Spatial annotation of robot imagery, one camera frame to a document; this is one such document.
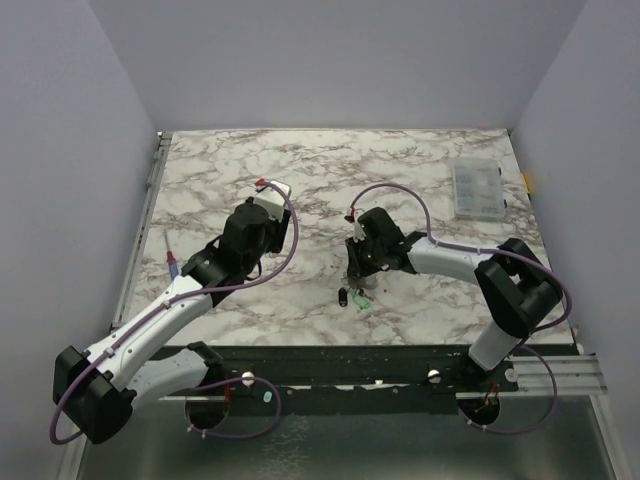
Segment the green key tag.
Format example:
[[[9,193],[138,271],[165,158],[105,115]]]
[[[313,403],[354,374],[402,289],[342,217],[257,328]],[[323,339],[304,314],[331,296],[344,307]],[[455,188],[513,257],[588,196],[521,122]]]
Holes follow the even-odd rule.
[[[355,294],[352,296],[352,301],[362,310],[367,310],[371,307],[371,301],[368,297]]]

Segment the black key tag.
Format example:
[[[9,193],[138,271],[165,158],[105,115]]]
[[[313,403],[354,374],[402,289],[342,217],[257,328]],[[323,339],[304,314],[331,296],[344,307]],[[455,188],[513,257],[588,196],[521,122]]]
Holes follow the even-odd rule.
[[[346,307],[348,305],[348,292],[345,288],[340,288],[338,290],[338,303],[341,307]]]

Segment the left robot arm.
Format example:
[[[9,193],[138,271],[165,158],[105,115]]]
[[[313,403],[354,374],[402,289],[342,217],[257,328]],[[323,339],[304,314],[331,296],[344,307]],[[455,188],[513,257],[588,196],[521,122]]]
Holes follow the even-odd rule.
[[[272,274],[253,277],[262,257],[282,250],[286,234],[299,232],[288,198],[263,195],[238,205],[222,235],[194,254],[148,307],[101,341],[80,351],[73,346],[55,360],[49,436],[67,416],[79,434],[99,445],[113,438],[134,411],[166,395],[194,390],[206,395],[246,387],[259,377],[233,377],[223,360],[202,342],[191,343],[163,360],[154,359],[166,342],[192,321],[217,307],[231,293],[264,284]]]

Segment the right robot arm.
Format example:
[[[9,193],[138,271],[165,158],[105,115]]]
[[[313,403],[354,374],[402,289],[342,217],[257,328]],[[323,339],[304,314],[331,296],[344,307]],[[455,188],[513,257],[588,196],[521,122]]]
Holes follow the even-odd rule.
[[[406,235],[380,207],[353,224],[353,235],[345,241],[349,281],[391,270],[440,275],[480,288],[492,322],[459,367],[461,383],[469,390],[481,391],[491,384],[495,368],[563,299],[559,281],[519,239],[510,238],[495,248],[471,248],[439,242],[425,232]]]

